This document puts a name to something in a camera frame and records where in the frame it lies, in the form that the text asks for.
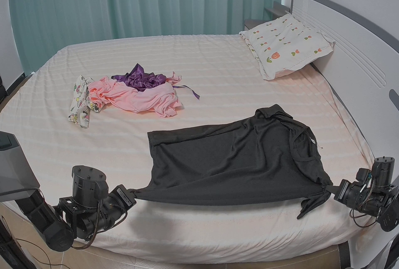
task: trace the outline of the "purple satin cloth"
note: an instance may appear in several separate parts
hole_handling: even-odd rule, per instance
[[[111,76],[111,78],[116,79],[118,82],[124,82],[126,86],[136,88],[140,92],[147,88],[157,87],[166,82],[165,75],[155,75],[153,72],[147,74],[144,72],[144,68],[139,64],[136,64],[130,73],[126,73],[125,75],[114,75]]]

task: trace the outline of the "pile of clothes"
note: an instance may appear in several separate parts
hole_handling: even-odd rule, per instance
[[[100,112],[105,104],[131,112],[145,110],[156,112],[159,117],[176,115],[176,108],[182,104],[174,88],[188,88],[186,85],[173,86],[182,78],[173,72],[172,77],[163,74],[147,74],[139,64],[125,75],[103,77],[99,81],[79,76],[73,89],[73,100],[68,120],[88,128],[90,110]]]

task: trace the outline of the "floor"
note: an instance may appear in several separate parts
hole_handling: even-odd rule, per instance
[[[29,79],[27,77],[12,94],[0,104],[0,111],[17,90]],[[340,269],[340,256],[338,246],[333,245],[309,255],[298,256],[292,259],[277,262],[256,262],[256,263],[228,263],[214,265],[187,265],[158,263],[132,256],[121,255],[101,248],[89,247],[87,250],[69,249],[66,252],[55,252],[47,247],[45,242],[34,229],[33,225],[21,216],[17,215],[0,203],[0,215],[2,215],[16,238],[24,239],[43,248],[53,264],[53,268],[67,269]],[[38,247],[20,242],[34,257],[41,262],[48,262],[46,255]],[[0,257],[0,268],[7,268],[7,264]]]

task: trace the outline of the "white pillow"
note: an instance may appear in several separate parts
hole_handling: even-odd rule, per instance
[[[332,40],[286,14],[240,32],[259,62],[264,79],[272,80],[303,68],[333,51]]]

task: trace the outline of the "fitted sheet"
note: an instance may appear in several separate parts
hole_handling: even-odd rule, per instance
[[[67,120],[79,75],[98,80],[129,72],[137,62],[146,72],[175,71],[182,75],[181,84],[201,98],[176,90],[183,109],[170,118],[107,105],[91,112],[88,129]],[[59,197],[71,194],[74,165],[103,171],[110,190],[120,183],[145,187],[152,169],[147,132],[226,124],[273,104],[312,129],[334,184],[353,180],[360,167],[371,167],[366,141],[322,75],[307,65],[264,81],[239,35],[126,38],[65,47],[7,103],[0,130],[17,136],[47,203],[56,205]],[[297,220],[300,201],[186,206],[137,200],[126,221],[99,234],[93,245],[153,261],[257,262],[311,253],[358,232],[349,209],[333,196]]]

